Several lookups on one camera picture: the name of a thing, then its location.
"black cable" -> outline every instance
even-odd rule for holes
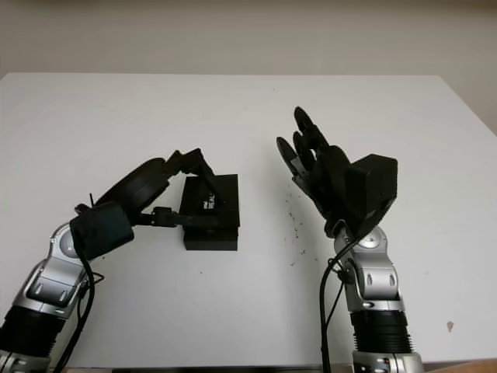
[[[335,311],[336,306],[337,306],[337,305],[338,305],[338,303],[339,303],[340,295],[342,295],[342,291],[343,291],[343,288],[344,288],[344,287],[345,287],[345,284],[344,284],[344,283],[343,283],[343,281],[342,281],[342,283],[340,284],[340,289],[339,289],[339,292],[338,292],[338,294],[336,295],[335,301],[333,302],[332,310],[329,312],[328,318],[326,319],[326,329],[328,329],[329,322],[330,322],[330,320],[332,319],[333,312]]]
[[[325,311],[325,288],[326,282],[328,280],[329,274],[334,270],[335,265],[339,263],[339,260],[343,258],[357,243],[359,239],[356,239],[348,243],[343,249],[341,249],[336,256],[328,261],[328,266],[323,273],[321,283],[319,284],[319,315],[321,320],[321,357],[323,363],[323,373],[331,373],[332,369],[329,363],[329,351],[328,351],[328,334],[327,334],[327,324],[326,324],[326,311]]]
[[[89,296],[88,296],[88,301],[86,303],[85,311],[81,315],[81,301],[83,299],[83,296],[80,295],[80,298],[78,300],[78,324],[76,325],[76,329],[72,334],[71,339],[69,340],[68,345],[66,346],[64,352],[62,353],[61,358],[59,359],[59,362],[57,363],[57,366],[54,369],[54,373],[61,373],[62,370],[64,369],[65,365],[68,363],[69,358],[71,357],[72,351],[75,349],[76,343],[79,340],[79,337],[81,336],[82,330],[85,327],[86,320],[88,319],[89,313],[92,309],[93,305],[93,299],[95,298],[95,278],[93,276],[92,268],[90,267],[90,263],[86,259],[85,255],[82,254],[81,252],[78,251],[78,249],[75,247],[75,251],[79,256],[79,259],[81,260],[81,263],[83,267],[85,268],[86,276],[88,277],[88,289],[89,290]]]
[[[99,274],[98,272],[93,272],[93,276],[98,276],[99,279],[95,281],[95,285],[97,285],[99,282],[102,282],[106,279],[106,277],[103,274]],[[88,286],[84,286],[81,289],[81,295],[79,296],[78,299],[78,307],[76,308],[76,311],[78,312],[78,321],[81,319],[81,303],[83,302],[83,299],[86,296],[86,292],[88,290]]]

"robotic hand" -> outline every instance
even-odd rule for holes
[[[320,287],[324,372],[330,372],[331,317],[325,314],[325,284],[335,266],[340,268],[336,273],[345,285],[354,326],[354,371],[423,372],[421,357],[412,351],[397,273],[387,255],[387,236],[377,226],[397,197],[397,160],[371,154],[350,163],[300,107],[294,116],[300,130],[294,132],[295,151],[283,138],[276,143],[293,181],[326,220],[325,234],[335,239],[336,256],[328,262]]]
[[[76,207],[78,217],[56,229],[48,256],[39,262],[20,289],[0,329],[0,373],[43,373],[57,335],[78,305],[78,325],[55,373],[67,364],[88,318],[95,294],[89,261],[134,239],[134,225],[177,225],[217,228],[222,218],[181,215],[167,207],[143,214],[179,172],[201,176],[221,203],[214,174],[200,149],[175,152],[167,161],[151,159],[113,186],[95,204]],[[85,311],[80,302],[89,290]]]

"white tabletop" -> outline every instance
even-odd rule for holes
[[[497,138],[437,77],[7,75],[0,317],[89,192],[201,147],[216,173],[239,175],[238,251],[187,252],[181,228],[136,228],[94,262],[106,280],[69,365],[320,364],[318,283],[332,241],[275,144],[291,139],[296,105],[352,160],[398,159],[382,227],[423,360],[497,357]],[[155,205],[178,208],[183,179]],[[350,362],[344,299],[329,338],[332,362]]]

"black block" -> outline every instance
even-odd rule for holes
[[[236,251],[238,249],[238,175],[214,177],[224,203],[210,192],[202,178],[189,176],[183,190],[180,214],[215,216],[222,221],[220,228],[183,227],[183,241],[187,250]]]

